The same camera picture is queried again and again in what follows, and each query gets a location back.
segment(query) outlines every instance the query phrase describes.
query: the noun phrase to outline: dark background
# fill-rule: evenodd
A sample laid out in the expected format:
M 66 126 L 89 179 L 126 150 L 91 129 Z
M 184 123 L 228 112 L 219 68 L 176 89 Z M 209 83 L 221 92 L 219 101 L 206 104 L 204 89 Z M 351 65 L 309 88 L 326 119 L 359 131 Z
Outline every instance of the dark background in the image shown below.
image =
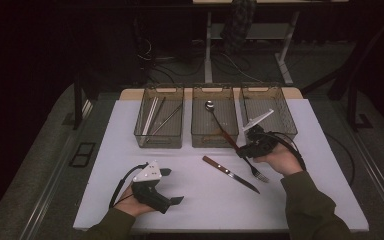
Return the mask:
M 383 3 L 354 0 L 345 7 L 303 9 L 295 43 L 356 41 L 370 28 L 361 24 L 362 19 L 376 17 L 376 8 Z M 176 16 L 177 25 L 164 20 L 167 14 Z M 184 31 L 186 28 L 178 25 L 182 23 L 191 26 L 190 31 L 182 34 L 186 39 L 205 34 L 200 25 L 205 24 L 203 12 L 186 16 L 165 12 L 159 16 L 162 17 L 152 24 L 144 22 L 148 34 L 156 42 L 177 47 L 177 51 L 188 43 L 175 34 L 165 35 L 163 39 L 159 29 Z M 73 83 L 74 76 L 80 76 L 89 98 L 96 98 L 102 91 L 139 86 L 145 81 L 140 70 L 143 66 L 136 57 L 134 17 L 125 13 L 67 14 L 59 11 L 52 1 L 0 1 L 0 199 L 53 104 Z M 363 69 L 374 74 L 364 71 L 359 78 L 376 83 L 379 88 L 375 90 L 366 84 L 364 91 L 378 100 L 375 105 L 384 109 L 384 81 L 379 83 L 384 79 L 384 37 L 365 64 Z

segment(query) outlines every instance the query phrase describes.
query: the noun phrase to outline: knife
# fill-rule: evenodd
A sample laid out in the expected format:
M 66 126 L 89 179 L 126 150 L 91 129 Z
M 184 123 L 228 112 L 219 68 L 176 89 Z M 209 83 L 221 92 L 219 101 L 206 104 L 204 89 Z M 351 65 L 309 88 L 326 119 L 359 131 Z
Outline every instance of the knife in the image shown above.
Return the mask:
M 204 156 L 202 158 L 202 160 L 204 160 L 205 162 L 207 162 L 208 164 L 210 164 L 211 166 L 217 168 L 218 170 L 220 170 L 221 172 L 227 174 L 229 177 L 235 179 L 236 181 L 242 183 L 243 185 L 245 185 L 246 187 L 248 187 L 249 189 L 255 191 L 256 193 L 260 194 L 260 192 L 258 191 L 258 189 L 256 187 L 254 187 L 251 183 L 245 181 L 244 179 L 242 179 L 241 177 L 239 177 L 238 175 L 232 173 L 230 170 L 228 170 L 227 168 L 223 167 L 222 165 L 216 163 L 214 160 L 212 160 L 211 158 L 207 157 L 207 156 Z

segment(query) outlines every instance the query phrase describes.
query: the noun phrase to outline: sleeve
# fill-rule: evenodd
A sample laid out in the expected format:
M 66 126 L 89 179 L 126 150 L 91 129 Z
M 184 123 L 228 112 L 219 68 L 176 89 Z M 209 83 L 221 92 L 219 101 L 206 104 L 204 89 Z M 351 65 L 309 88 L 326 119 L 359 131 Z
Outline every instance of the sleeve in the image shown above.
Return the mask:
M 129 214 L 111 208 L 100 223 L 89 228 L 81 240 L 127 240 L 135 220 L 136 218 Z
M 308 172 L 292 174 L 281 182 L 287 195 L 291 239 L 352 239 L 345 222 L 335 215 L 335 202 L 317 189 Z

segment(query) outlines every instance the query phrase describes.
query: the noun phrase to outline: table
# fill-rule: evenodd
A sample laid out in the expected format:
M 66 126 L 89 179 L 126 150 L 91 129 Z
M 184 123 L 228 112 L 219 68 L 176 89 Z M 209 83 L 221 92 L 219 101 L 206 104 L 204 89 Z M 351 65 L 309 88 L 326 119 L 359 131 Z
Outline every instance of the table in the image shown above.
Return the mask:
M 230 4 L 231 0 L 193 0 L 194 4 Z M 312 4 L 321 1 L 305 1 L 305 0 L 257 0 L 258 4 L 280 4 L 280 3 L 298 3 Z M 331 2 L 341 3 L 348 0 L 332 0 Z M 279 53 L 275 54 L 275 59 L 283 80 L 287 85 L 293 85 L 292 77 L 285 63 L 286 53 L 292 41 L 292 36 L 295 31 L 295 26 L 298 21 L 299 11 L 294 11 L 289 23 L 253 23 L 249 29 L 247 39 L 283 39 L 283 46 Z M 221 39 L 220 33 L 223 30 L 224 24 L 214 24 L 211 21 L 211 11 L 207 13 L 207 36 L 206 36 L 206 51 L 205 51 L 205 82 L 212 82 L 211 68 L 211 39 Z
M 140 149 L 133 135 L 143 90 L 125 90 L 114 106 L 95 165 L 86 187 L 75 229 L 86 230 L 97 224 L 108 210 L 108 203 L 119 180 L 132 167 L 157 160 L 170 168 L 157 190 L 164 196 L 185 196 L 180 205 L 166 214 L 140 216 L 132 233 L 150 232 L 286 232 L 285 193 L 281 175 L 267 164 L 254 164 L 270 178 L 266 184 L 255 179 L 234 150 L 194 149 L 191 145 L 191 89 L 185 89 L 185 117 L 181 149 Z M 295 142 L 306 161 L 317 187 L 337 204 L 336 214 L 352 231 L 367 231 L 368 223 L 317 122 L 311 106 L 295 88 L 285 88 L 291 114 L 298 129 Z M 236 102 L 238 116 L 240 111 Z M 237 141 L 241 146 L 245 137 Z M 207 155 L 258 188 L 257 194 L 203 162 Z

